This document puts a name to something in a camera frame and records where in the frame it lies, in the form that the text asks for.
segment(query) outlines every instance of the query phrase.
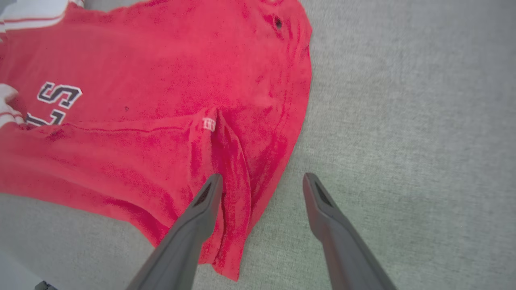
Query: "small white tag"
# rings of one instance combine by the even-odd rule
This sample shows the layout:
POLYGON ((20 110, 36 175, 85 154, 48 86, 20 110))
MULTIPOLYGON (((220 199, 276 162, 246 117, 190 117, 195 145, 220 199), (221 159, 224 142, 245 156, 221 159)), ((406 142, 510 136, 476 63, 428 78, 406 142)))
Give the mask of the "small white tag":
POLYGON ((212 132, 215 131, 215 125, 216 125, 215 120, 213 120, 211 118, 202 118, 202 120, 204 121, 203 128, 208 129, 212 132))

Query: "jersey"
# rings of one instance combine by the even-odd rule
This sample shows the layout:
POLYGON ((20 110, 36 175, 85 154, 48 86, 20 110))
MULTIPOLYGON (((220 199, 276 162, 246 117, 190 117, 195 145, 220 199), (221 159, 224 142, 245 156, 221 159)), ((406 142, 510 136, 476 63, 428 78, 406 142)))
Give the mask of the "jersey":
POLYGON ((157 246, 221 173, 199 263, 237 280, 307 108, 303 8, 153 0, 106 13, 64 3, 36 17, 4 13, 0 192, 128 221, 157 246))

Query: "red shirt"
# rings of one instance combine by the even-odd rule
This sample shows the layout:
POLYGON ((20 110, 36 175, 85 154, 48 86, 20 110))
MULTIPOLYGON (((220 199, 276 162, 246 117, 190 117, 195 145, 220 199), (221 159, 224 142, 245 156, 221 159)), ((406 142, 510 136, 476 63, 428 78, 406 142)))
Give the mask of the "red shirt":
POLYGON ((19 111, 25 124, 0 127, 0 191, 128 221, 156 246, 221 173, 199 263, 236 280, 307 107, 301 5, 161 0, 104 13, 69 4, 59 17, 40 28, 5 20, 17 26, 3 35, 0 83, 18 96, 3 113, 19 111))

